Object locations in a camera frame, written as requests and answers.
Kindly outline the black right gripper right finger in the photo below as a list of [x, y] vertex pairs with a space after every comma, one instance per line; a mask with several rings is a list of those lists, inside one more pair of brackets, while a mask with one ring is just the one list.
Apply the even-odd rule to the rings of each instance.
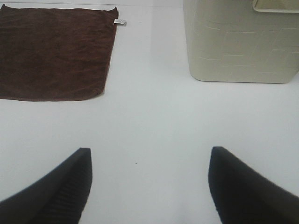
[[223, 224], [297, 224], [299, 198], [223, 147], [213, 147], [208, 185]]

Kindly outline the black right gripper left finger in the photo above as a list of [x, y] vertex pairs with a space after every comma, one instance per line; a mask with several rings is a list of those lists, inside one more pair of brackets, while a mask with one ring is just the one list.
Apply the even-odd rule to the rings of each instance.
[[89, 148], [80, 148], [47, 175], [1, 201], [2, 224], [77, 224], [93, 181]]

